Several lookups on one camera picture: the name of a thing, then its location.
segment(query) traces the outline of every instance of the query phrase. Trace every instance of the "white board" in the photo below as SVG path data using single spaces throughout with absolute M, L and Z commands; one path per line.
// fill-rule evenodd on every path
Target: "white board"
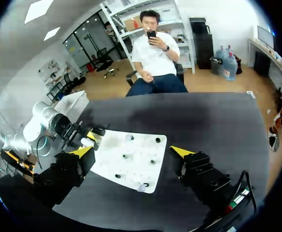
M 134 139 L 128 140 L 127 135 L 132 135 Z M 99 149 L 95 151 L 96 162 L 91 171 L 135 190 L 147 183 L 149 186 L 144 192 L 153 193 L 157 186 L 165 147 L 165 135 L 106 130 Z

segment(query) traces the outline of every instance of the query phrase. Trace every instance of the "wristwatch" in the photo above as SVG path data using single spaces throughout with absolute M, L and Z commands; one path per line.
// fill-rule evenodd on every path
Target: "wristwatch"
M 166 46 L 166 49 L 164 50 L 165 52 L 169 51 L 170 50 L 170 47 L 169 46 Z

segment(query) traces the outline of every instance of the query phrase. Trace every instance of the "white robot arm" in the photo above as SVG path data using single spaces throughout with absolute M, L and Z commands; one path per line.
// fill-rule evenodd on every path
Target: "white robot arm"
M 44 102 L 37 102 L 32 109 L 32 114 L 33 118 L 24 127 L 22 133 L 4 135 L 0 132 L 0 154 L 2 150 L 12 149 L 19 155 L 23 155 L 20 157 L 23 159 L 26 153 L 34 152 L 36 154 L 36 149 L 38 149 L 40 156 L 47 156 L 51 149 L 51 143 L 45 136 L 46 130 L 62 136 L 71 123 L 66 116 Z

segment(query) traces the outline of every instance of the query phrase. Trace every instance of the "table surface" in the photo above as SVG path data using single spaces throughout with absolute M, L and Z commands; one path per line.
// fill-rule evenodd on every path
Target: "table surface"
M 266 192 L 268 145 L 256 101 L 246 93 L 180 93 L 90 101 L 83 126 L 164 134 L 167 148 L 156 190 L 139 193 L 89 172 L 53 210 L 79 222 L 113 229 L 188 231 L 203 223 L 208 207 L 174 172 L 174 145 L 203 151 L 234 185 L 247 170 L 260 202 Z
M 256 42 L 256 41 L 253 41 L 253 40 L 251 40 L 251 39 L 248 39 L 248 42 L 249 42 L 249 43 L 252 43 L 252 44 L 255 45 L 256 47 L 258 47 L 261 51 L 263 51 L 263 52 L 276 64 L 276 66 L 279 67 L 279 69 L 280 69 L 281 72 L 282 72 L 282 64 L 281 64 L 280 62 L 278 62 L 278 61 L 275 59 L 274 55 L 273 55 L 272 53 L 269 53 L 269 51 L 268 51 L 266 48 L 264 48 L 264 46 L 262 46 L 262 44 L 260 44 L 260 43 L 258 43 L 258 42 Z

